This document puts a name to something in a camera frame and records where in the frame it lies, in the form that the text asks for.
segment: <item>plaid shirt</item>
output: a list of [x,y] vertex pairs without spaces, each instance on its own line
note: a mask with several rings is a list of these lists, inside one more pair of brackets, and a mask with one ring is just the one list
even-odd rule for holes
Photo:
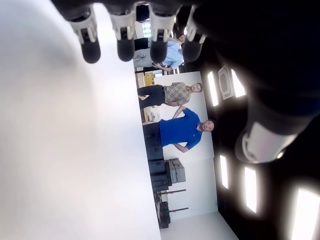
[[164,86],[164,103],[177,102],[180,106],[189,102],[191,91],[187,90],[187,87],[183,82],[174,82],[171,86]]

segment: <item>man's arm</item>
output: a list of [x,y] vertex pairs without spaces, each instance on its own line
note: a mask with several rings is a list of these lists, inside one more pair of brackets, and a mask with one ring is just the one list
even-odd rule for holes
[[181,113],[183,110],[185,110],[185,109],[186,109],[186,107],[183,106],[183,105],[181,105],[181,106],[177,109],[177,111],[175,112],[175,114],[173,115],[173,118],[172,118],[172,119],[176,119],[176,118],[180,115],[180,113]]
[[189,149],[186,146],[181,146],[179,143],[174,143],[173,145],[183,153],[189,151]]
[[168,102],[168,103],[165,103],[166,105],[168,106],[171,106],[171,107],[178,107],[178,103],[176,101],[171,101],[171,102]]
[[172,69],[176,69],[177,67],[179,67],[182,64],[182,60],[175,60],[173,61],[173,63],[171,64],[171,68]]
[[161,66],[159,63],[156,63],[155,65],[153,65],[155,68],[157,69],[161,69],[161,70],[165,70],[165,71],[172,71],[173,68],[172,67],[164,67],[164,66]]

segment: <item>black case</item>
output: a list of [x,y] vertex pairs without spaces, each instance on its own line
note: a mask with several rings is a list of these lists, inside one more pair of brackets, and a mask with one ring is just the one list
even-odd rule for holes
[[169,190],[169,186],[172,186],[169,163],[165,162],[164,166],[165,172],[163,174],[155,174],[151,176],[151,185],[154,193]]
[[168,206],[168,202],[167,201],[164,201],[164,202],[161,202],[160,203],[160,211],[163,211],[163,210],[168,210],[169,209],[169,206]]
[[169,228],[169,223],[171,223],[170,217],[160,217],[160,223],[159,223],[160,229]]
[[147,147],[146,148],[146,157],[148,161],[154,161],[156,159],[163,159],[164,158],[164,151],[162,146],[158,147]]
[[151,175],[153,174],[158,174],[158,173],[165,173],[166,171],[166,165],[165,165],[165,160],[160,159],[157,161],[149,161],[149,172]]

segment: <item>light blue shirt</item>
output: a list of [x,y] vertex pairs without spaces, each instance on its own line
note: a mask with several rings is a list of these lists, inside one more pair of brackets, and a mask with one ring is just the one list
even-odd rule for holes
[[176,69],[183,63],[183,61],[184,57],[179,44],[174,41],[168,41],[167,53],[162,65],[170,65],[172,69]]

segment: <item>white surface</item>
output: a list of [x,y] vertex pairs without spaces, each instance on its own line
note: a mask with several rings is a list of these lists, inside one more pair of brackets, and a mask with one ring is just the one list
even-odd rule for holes
[[252,163],[267,163],[277,158],[279,153],[297,137],[281,135],[270,131],[255,121],[250,131],[242,137],[242,149],[245,157]]
[[319,204],[319,195],[302,188],[299,189],[292,240],[313,239]]
[[232,98],[235,95],[233,84],[231,83],[229,68],[227,65],[224,65],[218,71],[218,82],[219,82],[219,88],[220,88],[220,92],[222,93],[223,100],[226,100],[228,98]]
[[257,179],[256,171],[245,167],[245,201],[246,206],[254,213],[257,212]]
[[218,95],[217,95],[217,89],[216,89],[216,84],[215,84],[215,78],[214,78],[212,71],[209,72],[209,74],[207,75],[207,80],[209,82],[212,105],[215,107],[215,106],[219,105],[219,102],[218,102]]
[[241,84],[241,82],[239,81],[239,78],[237,77],[236,72],[233,69],[231,69],[231,74],[233,79],[235,97],[238,98],[243,95],[246,95],[246,90],[244,86]]
[[219,212],[172,220],[162,240],[238,240]]
[[229,183],[228,183],[227,159],[225,156],[222,156],[222,155],[220,155],[220,167],[221,167],[222,185],[225,186],[226,189],[228,189]]
[[107,11],[94,6],[89,65],[51,2],[23,2],[0,8],[0,239],[160,240],[134,68]]
[[[189,86],[202,82],[199,72],[160,76],[156,77],[154,81],[155,84],[167,86],[174,82],[184,82]],[[208,119],[203,92],[193,93],[190,101],[185,106],[198,114],[200,121]],[[178,107],[162,104],[160,107],[161,117],[165,120],[171,119],[177,109]],[[189,207],[189,209],[171,214],[171,219],[216,211],[218,209],[217,190],[213,161],[214,148],[211,133],[203,132],[201,141],[186,153],[180,152],[173,145],[168,145],[163,148],[163,155],[164,159],[179,158],[185,168],[186,182],[175,183],[169,187],[169,190],[187,190],[174,193],[168,197],[170,209],[184,207]]]
[[144,29],[142,27],[142,23],[135,21],[134,28],[135,28],[136,38],[137,39],[143,38],[144,37]]

